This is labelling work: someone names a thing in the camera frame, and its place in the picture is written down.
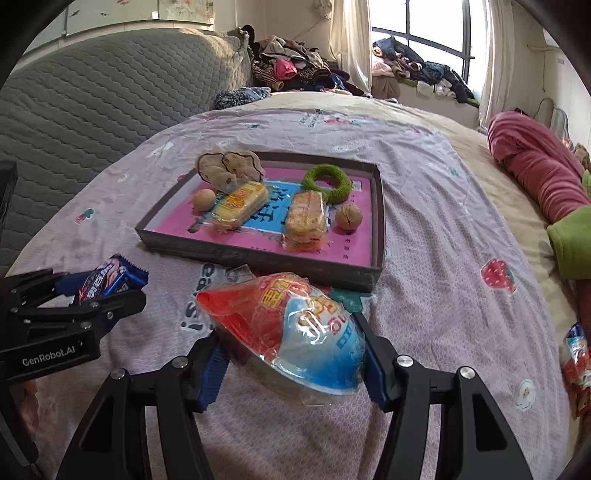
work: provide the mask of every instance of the pile of clothes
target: pile of clothes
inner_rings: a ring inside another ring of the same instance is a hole
[[[479,106],[468,85],[454,70],[447,65],[424,61],[394,36],[374,42],[372,53],[372,94],[376,98],[384,95],[400,96],[397,82],[404,82],[416,86],[419,93],[425,96],[448,96],[455,98],[458,103]]]
[[[257,86],[269,87],[273,92],[308,90],[334,92],[344,95],[365,95],[349,83],[347,72],[336,68],[319,54],[318,48],[306,48],[303,43],[284,40],[273,35],[255,42],[251,25],[242,27],[248,33],[252,52],[252,76]]]

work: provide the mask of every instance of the plastic wrapped snack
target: plastic wrapped snack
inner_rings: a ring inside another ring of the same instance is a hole
[[[141,289],[148,283],[148,272],[116,254],[96,267],[78,289],[75,304],[106,297],[130,288]]]
[[[562,369],[575,393],[576,416],[591,408],[591,359],[583,327],[575,323],[569,330],[561,350]]]
[[[288,250],[317,249],[326,231],[322,194],[313,190],[296,193],[285,220],[284,247]]]
[[[249,181],[224,197],[212,210],[213,224],[233,230],[259,211],[269,199],[269,191],[258,181]]]
[[[365,340],[340,303],[292,273],[208,288],[213,317],[235,362],[283,400],[325,405],[357,392]]]

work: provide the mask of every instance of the bed sheet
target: bed sheet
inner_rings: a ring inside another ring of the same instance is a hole
[[[554,480],[566,447],[567,398],[550,314],[524,253],[445,137],[415,127],[416,121],[384,121],[324,107],[331,96],[302,93],[290,99],[297,108],[272,103],[261,110],[261,102],[209,112],[157,134],[98,175],[23,250],[15,273],[44,267],[86,270],[114,252],[151,273],[146,309],[103,339],[100,359],[38,380],[37,443],[50,477],[109,371],[159,368],[203,334],[203,326],[191,330],[185,315],[187,301],[211,266],[146,251],[134,226],[191,168],[200,150],[217,145],[377,163],[384,179],[389,255],[366,316],[401,353],[427,367],[452,371],[473,365],[514,429],[534,478]],[[88,209],[92,217],[78,222]],[[481,267],[497,255],[515,269],[517,291],[491,288],[481,278]],[[525,379],[533,379],[537,399],[520,411],[516,397]],[[275,427],[269,427],[270,417]],[[436,464],[438,417],[432,409],[425,479]],[[239,475],[365,480],[373,475],[388,427],[388,416],[364,391],[338,406],[294,411],[232,366],[218,401],[197,418],[218,480]],[[154,446],[153,412],[148,419]],[[159,480],[162,458],[157,448],[152,451]]]
[[[396,120],[434,128],[444,134],[452,147],[470,168],[487,197],[505,218],[511,233],[527,257],[530,267],[540,284],[550,309],[554,334],[562,345],[568,329],[577,322],[577,307],[573,291],[562,282],[556,256],[546,234],[548,221],[534,199],[498,166],[488,148],[486,136],[464,127],[454,120],[435,113],[383,100],[339,95],[317,95],[315,92],[274,93],[262,102],[239,107],[243,110],[258,108],[324,108],[348,115],[366,115],[384,120]],[[574,412],[571,398],[571,413]],[[571,458],[580,431],[579,421],[572,414],[569,418],[569,447]]]

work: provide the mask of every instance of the red and blue packaging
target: red and blue packaging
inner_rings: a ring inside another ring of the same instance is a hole
[[[141,289],[148,283],[148,272],[116,254],[96,267],[78,288],[74,304],[80,305],[113,293]]]
[[[577,395],[577,418],[591,409],[591,356],[583,326],[575,323],[564,339],[562,370]]]

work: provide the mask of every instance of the green hair scrunchie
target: green hair scrunchie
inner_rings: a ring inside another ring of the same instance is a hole
[[[316,184],[318,177],[329,176],[334,178],[339,186],[335,189],[325,189]],[[306,190],[314,190],[322,193],[322,198],[326,203],[343,203],[349,198],[351,193],[351,181],[349,177],[339,167],[328,163],[316,165],[312,168],[301,181],[301,185]]]

